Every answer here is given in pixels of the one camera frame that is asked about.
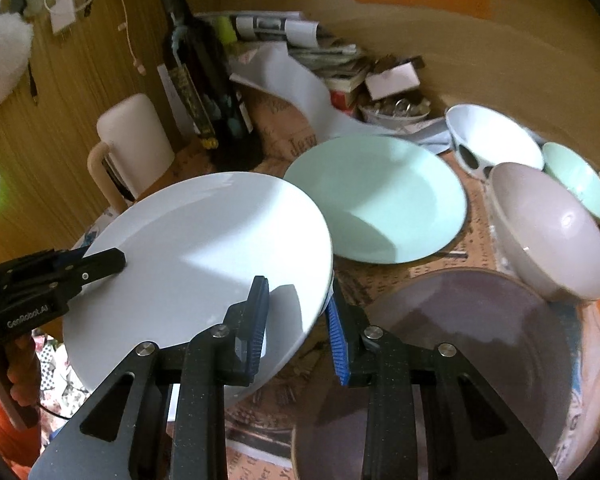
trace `yellow object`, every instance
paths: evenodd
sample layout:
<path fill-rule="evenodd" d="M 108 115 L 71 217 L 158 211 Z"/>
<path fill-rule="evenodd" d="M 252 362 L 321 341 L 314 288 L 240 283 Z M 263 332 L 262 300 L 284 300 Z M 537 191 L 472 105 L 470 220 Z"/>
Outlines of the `yellow object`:
<path fill-rule="evenodd" d="M 236 36 L 234 26 L 228 16 L 218 16 L 214 20 L 214 28 L 220 43 L 224 46 L 238 41 L 238 36 Z"/>

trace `mug handle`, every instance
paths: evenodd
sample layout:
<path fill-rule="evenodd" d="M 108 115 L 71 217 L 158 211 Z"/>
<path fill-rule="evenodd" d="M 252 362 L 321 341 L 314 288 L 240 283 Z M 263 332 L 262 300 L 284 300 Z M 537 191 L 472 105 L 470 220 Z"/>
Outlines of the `mug handle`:
<path fill-rule="evenodd" d="M 110 151 L 111 147 L 106 142 L 101 141 L 96 144 L 87 157 L 87 169 L 96 186 L 98 186 L 113 210 L 118 214 L 122 214 L 129 206 L 102 165 L 105 156 Z"/>

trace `white plate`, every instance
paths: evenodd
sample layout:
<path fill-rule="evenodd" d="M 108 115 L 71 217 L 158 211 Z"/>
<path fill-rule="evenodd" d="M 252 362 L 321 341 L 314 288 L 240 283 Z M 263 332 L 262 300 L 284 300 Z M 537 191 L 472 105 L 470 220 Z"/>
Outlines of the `white plate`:
<path fill-rule="evenodd" d="M 88 254 L 117 247 L 119 275 L 85 286 L 64 316 L 69 360 L 93 390 L 142 341 L 189 341 L 269 280 L 260 371 L 226 387 L 227 406 L 255 391 L 294 355 L 317 319 L 332 275 L 331 238 L 297 187 L 258 173 L 216 173 L 174 184 L 114 220 Z M 174 415 L 176 391 L 171 402 Z"/>

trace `mint green plate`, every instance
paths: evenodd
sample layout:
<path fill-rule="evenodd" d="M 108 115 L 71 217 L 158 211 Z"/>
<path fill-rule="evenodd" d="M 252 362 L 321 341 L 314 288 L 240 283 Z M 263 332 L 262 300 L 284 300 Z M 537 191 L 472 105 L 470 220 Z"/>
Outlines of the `mint green plate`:
<path fill-rule="evenodd" d="M 400 264 L 439 251 L 458 234 L 466 195 L 441 158 L 407 140 L 349 136 L 302 154 L 285 180 L 324 215 L 333 252 Z"/>

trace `white bowl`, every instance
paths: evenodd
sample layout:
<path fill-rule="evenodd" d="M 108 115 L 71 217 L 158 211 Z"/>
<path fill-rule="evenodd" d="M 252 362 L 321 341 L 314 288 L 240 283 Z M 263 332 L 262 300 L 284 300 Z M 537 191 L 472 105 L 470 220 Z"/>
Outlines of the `white bowl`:
<path fill-rule="evenodd" d="M 503 162 L 542 170 L 544 158 L 536 142 L 516 121 L 484 106 L 461 104 L 446 112 L 458 164 L 469 175 L 485 180 Z"/>

